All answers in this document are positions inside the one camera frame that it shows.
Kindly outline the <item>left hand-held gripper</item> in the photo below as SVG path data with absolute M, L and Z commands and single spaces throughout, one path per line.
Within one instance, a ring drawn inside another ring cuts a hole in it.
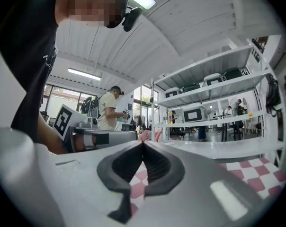
M 95 118 L 87 117 L 66 105 L 62 105 L 55 119 L 53 130 L 63 142 L 63 148 L 69 153 L 76 153 L 73 135 L 94 135 L 96 145 L 108 144 L 109 147 L 138 140 L 136 131 L 101 131 Z

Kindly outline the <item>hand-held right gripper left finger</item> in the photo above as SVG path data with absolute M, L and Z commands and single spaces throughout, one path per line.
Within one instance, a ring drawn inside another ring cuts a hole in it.
M 27 135 L 0 128 L 0 186 L 35 227 L 138 227 L 129 183 L 116 176 L 118 189 L 110 190 L 97 173 L 103 158 L 137 147 L 53 156 Z

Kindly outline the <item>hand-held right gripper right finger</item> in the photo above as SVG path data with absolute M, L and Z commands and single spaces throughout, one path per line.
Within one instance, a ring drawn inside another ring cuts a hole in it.
M 185 172 L 169 193 L 145 195 L 135 227 L 255 227 L 276 200 L 261 198 L 212 159 L 159 143 L 145 146 L 177 157 Z

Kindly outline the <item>person's left hand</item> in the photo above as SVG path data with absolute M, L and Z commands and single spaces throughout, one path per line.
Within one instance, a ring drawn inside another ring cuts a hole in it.
M 73 135 L 74 149 L 76 152 L 91 151 L 97 148 L 96 136 L 94 135 Z

